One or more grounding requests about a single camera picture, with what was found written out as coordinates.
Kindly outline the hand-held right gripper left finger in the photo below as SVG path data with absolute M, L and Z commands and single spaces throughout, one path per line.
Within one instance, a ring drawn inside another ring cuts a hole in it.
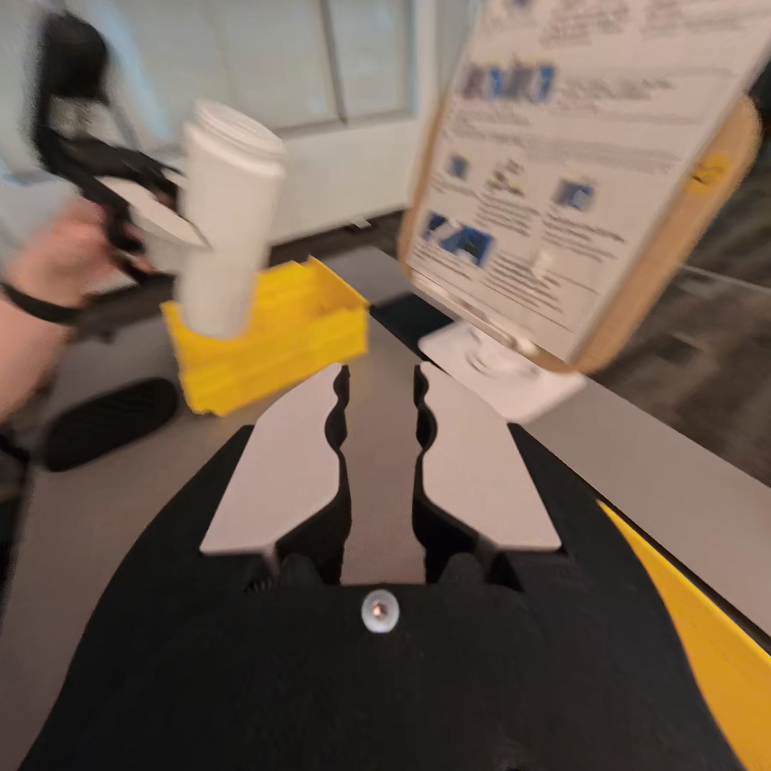
M 257 419 L 200 544 L 207 556 L 291 555 L 340 584 L 352 501 L 342 446 L 350 371 L 334 363 L 285 392 Z

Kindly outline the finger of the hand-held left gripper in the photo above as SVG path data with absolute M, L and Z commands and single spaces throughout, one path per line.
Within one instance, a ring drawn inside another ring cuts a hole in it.
M 132 233 L 143 245 L 144 255 L 159 272 L 178 275 L 184 262 L 183 245 L 174 238 L 179 217 L 167 207 L 149 212 L 130 207 Z
M 210 246 L 196 226 L 162 204 L 147 188 L 118 177 L 98 177 L 97 180 L 128 203 L 133 223 L 146 235 L 184 247 Z

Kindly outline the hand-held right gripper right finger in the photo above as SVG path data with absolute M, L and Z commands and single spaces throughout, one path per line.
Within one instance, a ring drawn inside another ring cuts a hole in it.
M 472 557 L 483 579 L 520 584 L 515 564 L 559 561 L 562 540 L 506 420 L 429 362 L 414 373 L 412 530 L 426 583 Z

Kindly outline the white plastic bottle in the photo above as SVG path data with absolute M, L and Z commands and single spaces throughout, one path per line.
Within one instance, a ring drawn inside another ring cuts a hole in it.
M 178 277 L 185 325 L 212 339 L 241 336 L 286 177 L 284 143 L 236 109 L 197 100 L 184 125 L 179 212 L 202 237 Z

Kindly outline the yellow plastic bin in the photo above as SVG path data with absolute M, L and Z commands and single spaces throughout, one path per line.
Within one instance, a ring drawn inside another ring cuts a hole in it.
M 727 612 L 610 506 L 598 502 L 643 565 L 675 626 L 691 671 L 746 769 L 770 769 L 770 657 Z
M 246 331 L 220 341 L 190 331 L 161 304 L 188 408 L 224 417 L 369 351 L 371 304 L 313 256 L 270 268 L 255 284 Z

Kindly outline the person's left hand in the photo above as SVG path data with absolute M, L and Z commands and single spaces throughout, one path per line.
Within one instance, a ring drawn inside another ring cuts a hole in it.
M 81 308 L 120 273 L 122 256 L 109 241 L 106 221 L 103 207 L 72 198 L 10 261 L 4 282 L 35 300 Z

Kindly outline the white stand base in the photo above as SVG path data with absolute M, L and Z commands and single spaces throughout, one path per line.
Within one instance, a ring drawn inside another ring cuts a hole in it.
M 537 365 L 467 322 L 424 335 L 419 351 L 489 404 L 507 422 L 526 425 L 582 391 L 585 375 Z

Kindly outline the dark printed cloth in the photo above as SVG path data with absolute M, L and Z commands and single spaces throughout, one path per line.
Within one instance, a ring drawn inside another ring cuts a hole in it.
M 5 591 L 5 585 L 8 581 L 12 552 L 16 542 L 20 511 L 22 508 L 22 493 L 26 486 L 27 477 L 31 466 L 31 457 L 29 452 L 19 447 L 13 439 L 6 433 L 1 434 L 1 454 L 2 460 L 11 460 L 16 466 L 16 479 L 12 481 L 9 491 L 3 491 L 2 483 L 1 495 L 1 598 Z

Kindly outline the printed instruction sheet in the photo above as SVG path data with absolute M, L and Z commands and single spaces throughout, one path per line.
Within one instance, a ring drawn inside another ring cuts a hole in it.
M 574 360 L 769 35 L 764 1 L 487 3 L 407 265 L 504 336 Z M 543 247 L 559 257 L 538 282 Z

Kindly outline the window frame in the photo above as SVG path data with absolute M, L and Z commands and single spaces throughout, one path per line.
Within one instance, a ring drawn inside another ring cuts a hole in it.
M 414 2 L 222 2 L 237 105 L 304 130 L 409 114 Z

